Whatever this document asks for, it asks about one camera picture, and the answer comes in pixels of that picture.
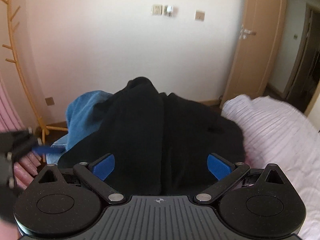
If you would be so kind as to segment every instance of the coat rack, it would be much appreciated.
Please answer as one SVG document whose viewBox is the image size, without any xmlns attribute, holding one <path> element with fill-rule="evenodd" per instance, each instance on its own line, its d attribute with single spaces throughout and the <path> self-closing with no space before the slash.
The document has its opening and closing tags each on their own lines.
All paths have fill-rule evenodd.
<svg viewBox="0 0 320 240">
<path fill-rule="evenodd" d="M 1 0 L 2 2 L 4 2 L 7 5 L 7 21 L 8 21 L 8 32 L 9 32 L 9 39 L 10 39 L 10 45 L 5 45 L 3 44 L 2 47 L 5 47 L 7 49 L 10 49 L 12 51 L 12 56 L 13 59 L 9 59 L 6 58 L 5 60 L 11 63 L 14 63 L 16 65 L 17 68 L 17 72 L 23 87 L 23 90 L 28 98 L 28 101 L 31 105 L 31 108 L 33 110 L 33 113 L 36 116 L 37 122 L 42 130 L 42 142 L 43 144 L 45 143 L 45 136 L 49 134 L 49 130 L 58 130 L 58 131 L 68 131 L 68 128 L 63 128 L 63 127 L 55 127 L 55 126 L 48 126 L 44 123 L 42 117 L 39 115 L 38 110 L 36 109 L 36 106 L 33 102 L 32 96 L 28 90 L 26 81 L 23 77 L 23 73 L 22 73 L 22 69 L 20 67 L 20 62 L 18 59 L 18 54 L 17 54 L 17 50 L 16 50 L 16 46 L 15 46 L 15 42 L 14 42 L 14 37 L 13 34 L 16 31 L 17 27 L 19 26 L 20 22 L 18 22 L 15 26 L 13 26 L 12 24 L 12 20 L 14 19 L 14 17 L 17 15 L 19 9 L 21 8 L 20 6 L 18 6 L 15 11 L 12 13 L 12 0 Z"/>
</svg>

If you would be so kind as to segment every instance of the black fabric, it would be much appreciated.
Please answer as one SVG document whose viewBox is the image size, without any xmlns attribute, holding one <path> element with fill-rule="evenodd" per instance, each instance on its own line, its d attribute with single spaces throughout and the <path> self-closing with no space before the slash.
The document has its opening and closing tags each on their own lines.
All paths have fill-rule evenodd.
<svg viewBox="0 0 320 240">
<path fill-rule="evenodd" d="M 105 112 L 99 130 L 66 152 L 59 168 L 115 156 L 105 180 L 125 195 L 192 195 L 216 179 L 207 157 L 217 153 L 244 161 L 243 135 L 232 121 L 209 107 L 175 94 L 159 94 L 146 78 L 136 78 L 95 106 Z"/>
</svg>

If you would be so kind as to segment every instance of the white quilt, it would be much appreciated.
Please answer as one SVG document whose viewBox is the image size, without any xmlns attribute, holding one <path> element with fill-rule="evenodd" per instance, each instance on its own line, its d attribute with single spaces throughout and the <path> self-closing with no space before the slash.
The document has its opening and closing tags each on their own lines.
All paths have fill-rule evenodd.
<svg viewBox="0 0 320 240">
<path fill-rule="evenodd" d="M 261 97 L 240 95 L 227 101 L 222 116 L 244 133 L 244 148 L 252 168 L 277 163 L 307 208 L 299 236 L 320 240 L 320 135 L 293 106 Z"/>
</svg>

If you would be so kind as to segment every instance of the gray ribbed plate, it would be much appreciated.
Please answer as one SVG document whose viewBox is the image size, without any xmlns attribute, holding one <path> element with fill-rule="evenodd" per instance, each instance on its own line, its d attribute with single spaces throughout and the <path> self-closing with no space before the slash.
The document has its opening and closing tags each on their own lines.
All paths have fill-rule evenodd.
<svg viewBox="0 0 320 240">
<path fill-rule="evenodd" d="M 23 240 L 33 239 L 25 236 Z M 87 231 L 68 240 L 246 240 L 226 228 L 210 207 L 186 196 L 133 196 L 107 208 Z M 295 236 L 287 238 L 297 240 Z"/>
</svg>

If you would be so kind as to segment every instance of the crosshair symbol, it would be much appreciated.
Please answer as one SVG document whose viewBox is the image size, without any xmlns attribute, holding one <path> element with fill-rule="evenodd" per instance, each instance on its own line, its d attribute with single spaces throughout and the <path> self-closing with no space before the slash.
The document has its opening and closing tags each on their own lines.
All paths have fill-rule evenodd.
<svg viewBox="0 0 320 240">
<path fill-rule="evenodd" d="M 155 201 L 157 201 L 158 203 L 162 203 L 165 200 L 163 198 L 157 198 Z"/>
</svg>

